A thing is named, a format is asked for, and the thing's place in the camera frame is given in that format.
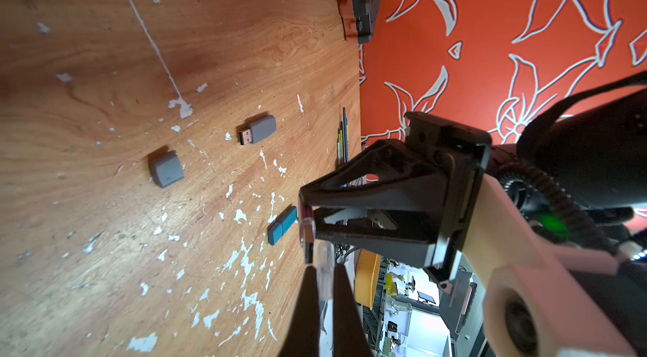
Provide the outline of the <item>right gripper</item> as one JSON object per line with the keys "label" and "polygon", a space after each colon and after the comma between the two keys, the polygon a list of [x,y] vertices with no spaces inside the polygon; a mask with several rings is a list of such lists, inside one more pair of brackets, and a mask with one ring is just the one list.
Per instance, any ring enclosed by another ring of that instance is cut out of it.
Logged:
{"label": "right gripper", "polygon": [[424,268],[440,284],[458,271],[492,140],[484,130],[432,114],[405,118],[406,144],[379,141],[299,195],[320,207],[313,212],[318,239]]}

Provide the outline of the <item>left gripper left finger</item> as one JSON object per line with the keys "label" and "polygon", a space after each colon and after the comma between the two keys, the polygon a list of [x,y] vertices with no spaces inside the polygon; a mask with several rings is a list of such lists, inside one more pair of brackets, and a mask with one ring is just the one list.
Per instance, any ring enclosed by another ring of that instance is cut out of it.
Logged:
{"label": "left gripper left finger", "polygon": [[319,356],[320,314],[317,270],[306,267],[280,357]]}

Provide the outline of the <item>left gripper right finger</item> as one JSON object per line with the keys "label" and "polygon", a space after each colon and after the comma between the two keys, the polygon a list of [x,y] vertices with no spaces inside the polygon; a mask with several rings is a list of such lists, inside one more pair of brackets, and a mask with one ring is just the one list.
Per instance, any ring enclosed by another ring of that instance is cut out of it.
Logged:
{"label": "left gripper right finger", "polygon": [[333,356],[372,356],[343,264],[337,264],[334,272]]}

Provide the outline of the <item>clear usb cap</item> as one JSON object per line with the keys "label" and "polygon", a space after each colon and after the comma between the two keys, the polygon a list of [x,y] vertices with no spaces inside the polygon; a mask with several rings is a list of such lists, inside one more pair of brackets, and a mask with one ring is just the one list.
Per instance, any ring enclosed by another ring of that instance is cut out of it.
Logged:
{"label": "clear usb cap", "polygon": [[318,299],[320,302],[326,302],[333,298],[335,261],[334,244],[316,240],[314,244],[314,267],[317,273]]}

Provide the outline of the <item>teal usb drive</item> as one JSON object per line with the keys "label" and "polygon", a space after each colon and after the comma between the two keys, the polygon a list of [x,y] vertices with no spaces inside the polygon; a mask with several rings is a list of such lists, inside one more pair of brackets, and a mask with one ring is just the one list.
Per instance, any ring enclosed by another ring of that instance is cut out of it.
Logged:
{"label": "teal usb drive", "polygon": [[292,225],[298,221],[298,207],[290,205],[268,226],[267,239],[271,246],[278,244]]}

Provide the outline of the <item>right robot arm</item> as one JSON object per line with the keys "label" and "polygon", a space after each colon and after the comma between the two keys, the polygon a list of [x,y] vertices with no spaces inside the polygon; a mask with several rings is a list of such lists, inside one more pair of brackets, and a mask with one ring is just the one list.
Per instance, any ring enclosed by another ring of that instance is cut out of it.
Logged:
{"label": "right robot arm", "polygon": [[333,353],[368,356],[345,267],[318,256],[343,243],[425,271],[458,311],[485,287],[476,356],[643,356],[646,233],[610,234],[646,204],[646,75],[566,97],[514,145],[423,112],[403,141],[377,141],[300,189],[305,272],[283,356],[319,353],[333,304]]}

